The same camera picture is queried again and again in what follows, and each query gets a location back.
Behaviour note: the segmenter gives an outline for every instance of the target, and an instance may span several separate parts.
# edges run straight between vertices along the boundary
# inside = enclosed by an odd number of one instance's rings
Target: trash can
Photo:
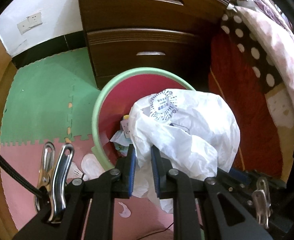
[[[182,78],[149,67],[127,70],[110,80],[102,89],[92,116],[95,143],[92,152],[105,170],[113,168],[118,159],[114,144],[109,140],[120,129],[122,117],[129,114],[138,99],[166,88],[195,90]]]

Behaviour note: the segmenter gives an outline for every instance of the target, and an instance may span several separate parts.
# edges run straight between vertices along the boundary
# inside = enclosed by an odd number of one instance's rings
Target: electrical outlet
[[[22,22],[17,24],[17,28],[20,34],[24,34],[26,31],[29,31],[31,28],[41,25],[41,12],[35,13],[33,15],[28,16]]]
[[[41,21],[41,12],[35,13],[34,15],[30,15],[27,17],[29,21],[29,27],[35,27],[36,25],[42,24]]]
[[[18,23],[17,27],[18,27],[18,30],[20,31],[20,34],[23,34],[26,31],[30,30],[28,19],[26,18],[22,22]]]

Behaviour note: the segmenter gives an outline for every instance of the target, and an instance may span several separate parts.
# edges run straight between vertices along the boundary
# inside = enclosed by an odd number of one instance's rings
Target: crumpled paper
[[[125,137],[125,133],[122,130],[117,131],[110,139],[114,143],[115,149],[123,156],[127,156],[128,146],[131,144],[130,138]]]
[[[190,178],[228,172],[240,142],[234,114],[219,96],[192,90],[166,89],[138,100],[129,113],[130,138],[137,157],[134,191],[167,213],[172,199],[159,200],[151,168],[151,146]]]

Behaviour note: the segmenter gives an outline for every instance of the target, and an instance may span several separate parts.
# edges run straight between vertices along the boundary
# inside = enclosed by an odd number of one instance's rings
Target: drawer
[[[199,62],[197,52],[205,44],[197,35],[161,29],[103,30],[87,38],[97,77],[136,67],[161,68],[183,77]]]
[[[147,27],[203,34],[229,0],[79,0],[85,31]]]

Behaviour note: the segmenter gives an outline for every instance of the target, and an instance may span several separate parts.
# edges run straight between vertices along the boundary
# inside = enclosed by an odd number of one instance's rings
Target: green foam mat
[[[35,140],[42,143],[54,138],[64,142],[65,138],[73,141],[77,135],[87,139],[99,92],[86,48],[20,68],[4,108],[1,143],[34,144]]]

